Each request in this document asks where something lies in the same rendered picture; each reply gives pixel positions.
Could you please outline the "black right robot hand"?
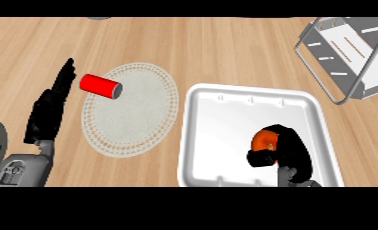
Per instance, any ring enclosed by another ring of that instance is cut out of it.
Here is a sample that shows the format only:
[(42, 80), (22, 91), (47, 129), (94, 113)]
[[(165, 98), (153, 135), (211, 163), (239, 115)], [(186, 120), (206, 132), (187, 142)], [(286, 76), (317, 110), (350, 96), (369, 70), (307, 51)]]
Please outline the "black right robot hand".
[[(313, 166), (310, 153), (295, 130), (280, 124), (270, 125), (261, 130), (268, 130), (277, 134), (276, 162), (273, 165), (277, 165), (277, 169), (283, 166), (295, 168), (296, 178), (302, 180), (311, 179)], [(246, 161), (251, 165), (249, 152), (251, 149), (246, 153)]]

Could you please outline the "orange squash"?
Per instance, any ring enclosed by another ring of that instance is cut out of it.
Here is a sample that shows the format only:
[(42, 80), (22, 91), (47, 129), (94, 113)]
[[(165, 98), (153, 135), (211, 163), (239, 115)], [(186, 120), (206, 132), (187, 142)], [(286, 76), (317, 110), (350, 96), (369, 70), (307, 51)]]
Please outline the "orange squash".
[(249, 159), (254, 167), (271, 166), (276, 162), (277, 134), (259, 130), (252, 138)]

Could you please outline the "red can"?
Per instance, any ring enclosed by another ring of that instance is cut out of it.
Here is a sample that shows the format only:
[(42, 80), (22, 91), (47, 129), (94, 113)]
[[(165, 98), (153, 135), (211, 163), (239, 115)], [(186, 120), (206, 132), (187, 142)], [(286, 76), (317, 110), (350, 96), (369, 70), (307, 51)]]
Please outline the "red can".
[(104, 98), (116, 99), (121, 95), (122, 84), (103, 77), (85, 74), (79, 80), (79, 89)]

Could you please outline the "round beige placemat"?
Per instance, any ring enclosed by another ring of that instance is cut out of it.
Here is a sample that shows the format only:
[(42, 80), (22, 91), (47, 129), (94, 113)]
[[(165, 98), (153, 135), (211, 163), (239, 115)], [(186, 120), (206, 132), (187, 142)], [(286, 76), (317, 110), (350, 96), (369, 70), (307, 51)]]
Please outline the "round beige placemat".
[(119, 97), (87, 94), (81, 128), (91, 148), (104, 156), (128, 158), (163, 140), (177, 118), (178, 91), (168, 72), (155, 64), (128, 63), (104, 78), (122, 86)]

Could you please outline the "white tray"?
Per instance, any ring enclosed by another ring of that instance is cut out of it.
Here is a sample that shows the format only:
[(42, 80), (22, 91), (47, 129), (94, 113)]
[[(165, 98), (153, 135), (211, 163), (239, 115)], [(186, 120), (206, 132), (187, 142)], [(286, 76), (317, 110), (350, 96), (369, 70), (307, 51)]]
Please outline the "white tray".
[(267, 126), (295, 130), (313, 166), (311, 179), (344, 185), (321, 108), (304, 91), (199, 83), (186, 93), (177, 167), (183, 187), (274, 187), (277, 167), (246, 161), (251, 140)]

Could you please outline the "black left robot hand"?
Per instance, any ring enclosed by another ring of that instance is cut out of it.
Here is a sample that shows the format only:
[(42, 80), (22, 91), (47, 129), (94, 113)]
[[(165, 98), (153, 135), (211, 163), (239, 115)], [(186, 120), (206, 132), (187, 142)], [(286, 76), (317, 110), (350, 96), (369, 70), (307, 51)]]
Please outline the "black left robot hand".
[(60, 68), (51, 88), (42, 91), (34, 102), (23, 136), (26, 144), (56, 138), (73, 79), (73, 59), (69, 58)]

